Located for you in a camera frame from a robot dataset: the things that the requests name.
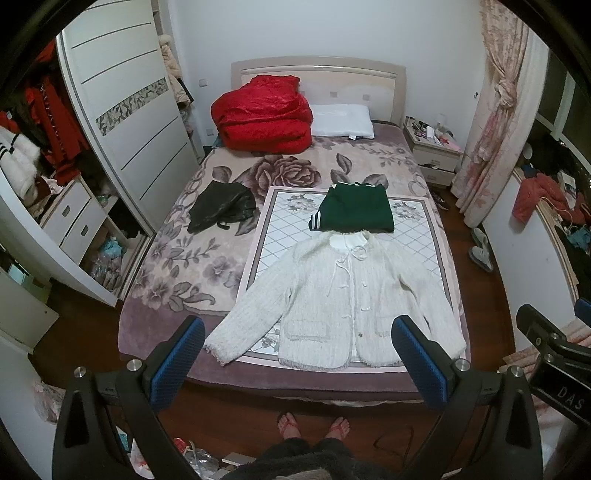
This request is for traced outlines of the white pillow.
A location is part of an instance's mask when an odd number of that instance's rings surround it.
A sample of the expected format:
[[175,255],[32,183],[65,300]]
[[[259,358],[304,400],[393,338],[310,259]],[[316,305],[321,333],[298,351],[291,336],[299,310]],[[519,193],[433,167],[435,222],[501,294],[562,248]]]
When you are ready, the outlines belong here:
[[370,109],[358,104],[311,105],[311,135],[374,139],[375,131]]

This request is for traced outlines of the dark green folded sweater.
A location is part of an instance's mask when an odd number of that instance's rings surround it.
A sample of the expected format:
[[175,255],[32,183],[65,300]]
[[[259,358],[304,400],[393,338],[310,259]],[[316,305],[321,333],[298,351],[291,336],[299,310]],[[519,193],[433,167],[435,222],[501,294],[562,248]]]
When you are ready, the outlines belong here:
[[335,183],[308,222],[311,231],[393,233],[394,218],[383,185]]

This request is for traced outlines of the white wardrobe drawer unit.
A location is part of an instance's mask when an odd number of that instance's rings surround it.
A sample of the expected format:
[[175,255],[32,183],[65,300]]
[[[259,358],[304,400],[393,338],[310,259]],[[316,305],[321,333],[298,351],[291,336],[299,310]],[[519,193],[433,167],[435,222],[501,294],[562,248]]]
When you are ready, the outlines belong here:
[[73,262],[80,264],[105,219],[105,210],[78,176],[43,214],[40,226]]

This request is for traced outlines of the person left foot sandal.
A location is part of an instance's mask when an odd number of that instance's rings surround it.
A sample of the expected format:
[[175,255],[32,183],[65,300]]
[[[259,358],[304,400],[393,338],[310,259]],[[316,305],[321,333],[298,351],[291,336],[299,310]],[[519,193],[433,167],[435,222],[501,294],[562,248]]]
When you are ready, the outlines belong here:
[[297,424],[297,419],[290,412],[280,414],[277,419],[277,430],[283,440],[301,439],[301,429]]

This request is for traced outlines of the pink floral curtain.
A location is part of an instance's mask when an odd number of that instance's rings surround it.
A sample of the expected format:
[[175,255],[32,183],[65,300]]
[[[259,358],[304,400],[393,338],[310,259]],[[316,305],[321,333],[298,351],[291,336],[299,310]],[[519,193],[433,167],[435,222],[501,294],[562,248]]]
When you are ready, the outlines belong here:
[[499,1],[481,3],[486,50],[480,92],[460,170],[452,182],[464,223],[487,217],[506,186],[541,102],[549,48]]

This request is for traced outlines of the black leather jacket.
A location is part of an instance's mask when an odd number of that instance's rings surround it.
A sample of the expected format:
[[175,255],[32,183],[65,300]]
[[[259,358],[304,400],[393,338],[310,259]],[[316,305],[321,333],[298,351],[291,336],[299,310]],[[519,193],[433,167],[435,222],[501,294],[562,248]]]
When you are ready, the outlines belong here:
[[214,225],[228,230],[228,224],[249,220],[254,211],[256,199],[248,187],[213,180],[192,205],[187,231],[197,234]]

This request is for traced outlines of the white fuzzy knit cardigan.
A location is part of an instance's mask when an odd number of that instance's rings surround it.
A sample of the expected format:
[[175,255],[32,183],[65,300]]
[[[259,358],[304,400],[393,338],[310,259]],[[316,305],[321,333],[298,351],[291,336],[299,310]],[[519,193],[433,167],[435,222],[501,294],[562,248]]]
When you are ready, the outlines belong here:
[[467,343],[439,279],[406,248],[368,232],[325,232],[297,243],[259,274],[205,340],[219,364],[238,359],[274,326],[280,364],[342,370],[400,363],[391,327],[410,317],[456,358]]

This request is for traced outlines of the white quilted floral mat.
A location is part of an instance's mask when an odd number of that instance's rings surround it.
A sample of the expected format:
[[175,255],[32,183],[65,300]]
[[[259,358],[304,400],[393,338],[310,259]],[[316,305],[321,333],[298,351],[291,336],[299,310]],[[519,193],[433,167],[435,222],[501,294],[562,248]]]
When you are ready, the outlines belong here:
[[[322,189],[273,187],[267,193],[259,223],[245,262],[238,293],[243,294],[257,277],[301,241],[318,236],[308,227],[311,214],[325,198]],[[391,195],[389,204],[394,232],[380,234],[383,241],[403,247],[439,281],[465,339],[469,338],[459,282],[443,226],[426,198]]]

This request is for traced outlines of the person foot sandal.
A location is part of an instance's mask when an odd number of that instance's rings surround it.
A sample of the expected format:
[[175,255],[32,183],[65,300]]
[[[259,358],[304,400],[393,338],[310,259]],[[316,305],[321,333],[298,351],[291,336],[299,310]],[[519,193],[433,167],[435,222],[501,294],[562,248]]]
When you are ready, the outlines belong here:
[[329,427],[328,432],[325,434],[325,439],[335,439],[339,441],[344,441],[346,437],[351,432],[351,425],[349,425],[349,420],[345,417],[339,417],[332,422],[332,425]]
[[297,419],[290,412],[280,414],[277,419],[277,430],[283,440],[301,439],[301,429],[297,424]]

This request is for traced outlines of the person right foot sandal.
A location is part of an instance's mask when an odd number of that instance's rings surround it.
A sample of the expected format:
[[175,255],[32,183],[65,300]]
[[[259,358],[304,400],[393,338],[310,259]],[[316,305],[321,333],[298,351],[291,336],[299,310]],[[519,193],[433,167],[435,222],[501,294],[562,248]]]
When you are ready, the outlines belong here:
[[351,425],[349,425],[349,420],[345,417],[339,417],[332,422],[332,425],[329,427],[328,432],[325,434],[325,439],[335,439],[339,441],[344,441],[346,437],[351,432]]

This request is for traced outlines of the beige bedside table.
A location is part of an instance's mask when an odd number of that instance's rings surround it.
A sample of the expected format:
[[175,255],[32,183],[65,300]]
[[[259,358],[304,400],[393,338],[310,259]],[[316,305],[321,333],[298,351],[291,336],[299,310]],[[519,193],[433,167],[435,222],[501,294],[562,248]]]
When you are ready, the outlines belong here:
[[428,124],[407,116],[403,133],[428,184],[449,187],[456,176],[462,150],[453,138],[442,141],[436,134],[429,138]]

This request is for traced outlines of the red hanging coat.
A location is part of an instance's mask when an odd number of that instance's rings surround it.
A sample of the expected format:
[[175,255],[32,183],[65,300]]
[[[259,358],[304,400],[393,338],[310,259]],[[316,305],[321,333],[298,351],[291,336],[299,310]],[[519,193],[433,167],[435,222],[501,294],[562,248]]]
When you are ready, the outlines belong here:
[[59,186],[65,186],[80,174],[76,159],[89,145],[49,77],[45,76],[38,86],[26,87],[24,96],[31,119],[43,128],[48,139],[49,147],[44,152],[55,170],[54,179]]

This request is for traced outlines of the grey slipper pair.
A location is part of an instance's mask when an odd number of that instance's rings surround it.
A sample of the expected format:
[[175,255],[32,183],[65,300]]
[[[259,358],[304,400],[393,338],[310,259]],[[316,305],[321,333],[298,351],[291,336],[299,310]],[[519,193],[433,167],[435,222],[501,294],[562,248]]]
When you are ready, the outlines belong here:
[[471,235],[475,245],[468,251],[469,258],[486,272],[492,273],[494,265],[491,259],[488,236],[478,227],[471,230]]

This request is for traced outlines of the red folded quilt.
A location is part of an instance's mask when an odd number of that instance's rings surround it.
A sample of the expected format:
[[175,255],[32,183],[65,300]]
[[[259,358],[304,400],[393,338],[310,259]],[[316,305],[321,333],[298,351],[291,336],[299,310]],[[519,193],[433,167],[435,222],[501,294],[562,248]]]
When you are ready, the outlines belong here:
[[266,154],[298,154],[311,146],[314,116],[297,76],[257,75],[211,105],[225,147]]

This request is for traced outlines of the red garment on sill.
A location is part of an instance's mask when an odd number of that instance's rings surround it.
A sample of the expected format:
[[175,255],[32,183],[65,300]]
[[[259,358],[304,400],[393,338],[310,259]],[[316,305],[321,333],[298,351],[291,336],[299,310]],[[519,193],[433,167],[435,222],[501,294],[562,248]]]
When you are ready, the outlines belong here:
[[585,214],[580,208],[583,197],[580,196],[575,206],[570,208],[559,184],[543,173],[538,173],[535,177],[525,178],[521,182],[512,209],[512,216],[521,223],[526,224],[540,201],[548,203],[568,222],[576,225],[586,223]]

